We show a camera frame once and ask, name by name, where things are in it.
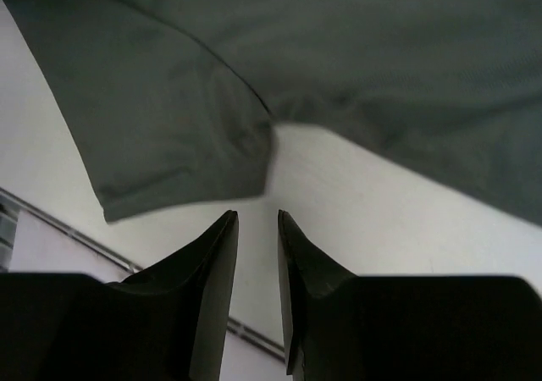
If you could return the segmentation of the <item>dark grey t-shirt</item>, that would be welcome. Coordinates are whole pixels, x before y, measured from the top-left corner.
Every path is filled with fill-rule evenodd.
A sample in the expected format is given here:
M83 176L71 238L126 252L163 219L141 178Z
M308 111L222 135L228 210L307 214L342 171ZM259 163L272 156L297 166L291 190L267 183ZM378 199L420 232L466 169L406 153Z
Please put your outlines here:
M3 0L109 223L260 196L314 124L541 221L541 0Z

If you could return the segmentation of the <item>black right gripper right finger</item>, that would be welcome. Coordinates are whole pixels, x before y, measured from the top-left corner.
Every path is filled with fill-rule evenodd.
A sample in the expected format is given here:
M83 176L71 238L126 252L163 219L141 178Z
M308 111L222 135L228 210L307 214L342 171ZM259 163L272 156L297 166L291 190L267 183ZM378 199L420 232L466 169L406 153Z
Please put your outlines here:
M295 380L538 380L541 299L503 275L365 275L278 214L287 373Z

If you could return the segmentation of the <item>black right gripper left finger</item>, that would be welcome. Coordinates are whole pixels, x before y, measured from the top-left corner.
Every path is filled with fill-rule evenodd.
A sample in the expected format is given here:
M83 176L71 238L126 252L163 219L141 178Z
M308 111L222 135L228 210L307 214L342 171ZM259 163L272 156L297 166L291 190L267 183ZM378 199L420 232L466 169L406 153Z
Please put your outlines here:
M216 380L238 248L224 213L121 282L82 273L1 277L4 380Z

